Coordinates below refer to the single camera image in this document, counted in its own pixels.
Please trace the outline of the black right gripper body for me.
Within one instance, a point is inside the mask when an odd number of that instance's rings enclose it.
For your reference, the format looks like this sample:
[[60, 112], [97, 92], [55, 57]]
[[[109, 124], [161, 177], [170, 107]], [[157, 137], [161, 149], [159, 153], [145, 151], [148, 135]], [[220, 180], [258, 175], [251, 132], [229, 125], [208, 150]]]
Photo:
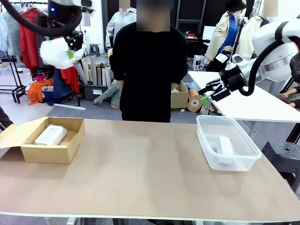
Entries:
[[230, 70], [221, 70], [219, 72], [220, 79], [224, 86], [230, 91], [236, 91], [246, 86], [246, 80], [238, 67]]

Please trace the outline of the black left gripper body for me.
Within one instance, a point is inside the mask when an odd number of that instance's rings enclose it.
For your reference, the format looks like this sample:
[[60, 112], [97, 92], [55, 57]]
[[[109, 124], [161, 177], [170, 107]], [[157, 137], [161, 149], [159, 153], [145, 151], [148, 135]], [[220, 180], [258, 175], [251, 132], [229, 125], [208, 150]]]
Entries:
[[83, 33], [81, 31], [72, 31], [72, 33], [66, 36], [66, 43], [69, 49], [78, 51], [83, 45]]

